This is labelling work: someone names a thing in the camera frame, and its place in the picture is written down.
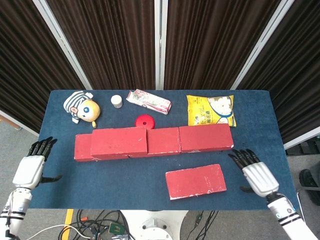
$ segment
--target brown curtain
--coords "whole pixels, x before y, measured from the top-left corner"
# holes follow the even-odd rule
[[[0,109],[39,132],[50,91],[84,87],[32,0],[0,7]]]
[[[165,89],[229,89],[280,0],[170,0]]]
[[[153,0],[47,0],[94,89],[155,88]]]
[[[320,1],[295,0],[239,89],[270,91],[284,143],[320,126]]]

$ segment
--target black cable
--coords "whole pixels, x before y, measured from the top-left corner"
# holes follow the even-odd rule
[[[186,240],[189,239],[190,237],[190,234],[198,227],[202,217],[203,217],[203,214],[204,214],[204,211],[202,211],[198,216],[196,216],[196,219],[195,219],[195,223],[194,223],[194,228],[189,232],[188,234],[188,237],[186,238]]]
[[[82,217],[82,213],[83,213],[83,209],[79,209],[76,213],[76,221],[75,222],[72,222],[70,223],[69,225],[71,226],[74,226],[75,225],[75,228],[79,230],[79,232],[85,236],[90,236],[89,234],[85,234],[85,231],[87,229],[92,229],[93,228],[96,228],[96,232],[95,232],[95,239],[97,239],[97,237],[99,237],[99,234],[101,232],[101,228],[103,228],[102,230],[105,230],[106,228],[109,228],[110,225],[108,224],[104,224],[104,222],[112,222],[112,223],[117,223],[117,224],[121,224],[119,222],[119,219],[120,219],[120,213],[119,211],[117,210],[114,210],[114,211],[110,211],[108,212],[107,214],[104,215],[104,217],[102,219],[99,219],[101,218],[101,215],[105,212],[105,210],[102,210],[100,212],[100,214],[98,215],[98,217],[95,218],[95,220],[92,220],[92,219],[88,219],[86,221],[81,221],[81,217]],[[112,213],[117,213],[117,217],[116,217],[116,220],[113,220],[113,219],[108,219],[107,216],[109,216],[110,214]],[[62,240],[62,235],[63,233],[67,230],[67,229],[70,229],[70,227],[65,227],[63,228],[59,235],[58,235],[58,240]],[[78,240],[81,236],[78,235],[78,233],[76,233],[76,235],[74,236],[74,240]]]
[[[209,214],[209,217],[207,218],[204,227],[201,229],[201,231],[199,232],[198,236],[195,238],[195,240],[199,240],[201,237],[201,240],[204,240],[207,232],[209,230],[209,228],[211,227],[211,225],[214,223],[217,215],[218,215],[219,211],[211,211]]]
[[[190,232],[189,232],[189,234],[188,234],[188,237],[186,238],[186,240],[188,240],[189,239],[189,237],[190,237],[190,234],[196,229],[196,227],[197,226],[195,226]]]
[[[124,228],[125,228],[125,230],[126,230],[126,233],[128,234],[128,240],[131,240],[131,238],[132,238],[133,240],[136,240],[136,239],[134,238],[134,236],[132,236],[131,233],[130,233],[130,231],[129,231],[129,225],[128,225],[128,222],[127,222],[126,217],[124,216],[124,214],[123,214],[120,210],[118,210],[118,213],[121,215],[121,218],[122,218],[122,220],[123,220]]]

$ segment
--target wrapped snack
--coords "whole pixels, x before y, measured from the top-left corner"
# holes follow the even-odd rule
[[[169,100],[139,89],[130,91],[126,99],[132,104],[137,104],[165,115],[169,113],[171,108],[171,102]]]
[[[188,125],[229,124],[236,126],[234,96],[191,96],[188,100]]]

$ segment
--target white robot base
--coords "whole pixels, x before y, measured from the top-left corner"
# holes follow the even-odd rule
[[[136,240],[180,240],[186,210],[121,210]]]

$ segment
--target yellow snack bag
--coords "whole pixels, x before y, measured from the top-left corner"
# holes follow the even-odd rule
[[[229,124],[236,126],[233,112],[234,96],[186,96],[188,100],[188,126]]]

